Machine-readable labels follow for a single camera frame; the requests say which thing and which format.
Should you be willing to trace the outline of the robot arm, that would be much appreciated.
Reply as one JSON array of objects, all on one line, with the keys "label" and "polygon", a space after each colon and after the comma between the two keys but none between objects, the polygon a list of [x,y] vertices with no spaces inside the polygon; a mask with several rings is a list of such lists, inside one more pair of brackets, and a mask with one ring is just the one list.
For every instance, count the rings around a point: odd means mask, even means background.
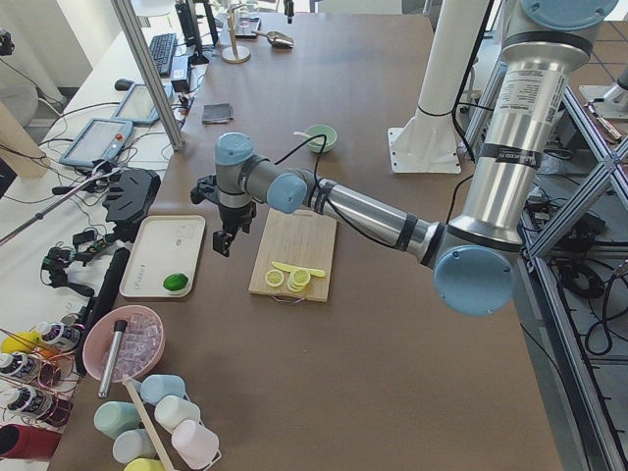
[{"label": "robot arm", "polygon": [[415,306],[422,298],[486,316],[513,292],[516,230],[550,132],[548,112],[563,80],[587,59],[586,31],[548,32],[515,10],[507,40],[505,86],[534,87],[530,111],[507,90],[498,99],[487,144],[462,213],[440,222],[451,177],[397,174],[384,127],[410,108],[421,77],[440,98],[459,80],[471,43],[458,39],[433,73],[421,24],[407,16],[311,16],[292,52],[267,52],[252,74],[270,79],[258,94],[231,80],[235,131],[215,144],[216,193],[226,249],[246,231],[255,204],[274,213],[311,210],[321,223],[346,224],[332,274],[341,303],[388,301]]}]

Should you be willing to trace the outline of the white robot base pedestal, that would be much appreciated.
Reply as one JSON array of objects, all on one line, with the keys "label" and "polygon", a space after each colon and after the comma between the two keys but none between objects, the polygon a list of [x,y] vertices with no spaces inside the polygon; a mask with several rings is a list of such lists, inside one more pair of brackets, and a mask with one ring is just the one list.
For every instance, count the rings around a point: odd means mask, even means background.
[{"label": "white robot base pedestal", "polygon": [[489,1],[443,2],[416,112],[404,127],[389,129],[389,153],[395,173],[461,172],[451,116],[491,9]]}]

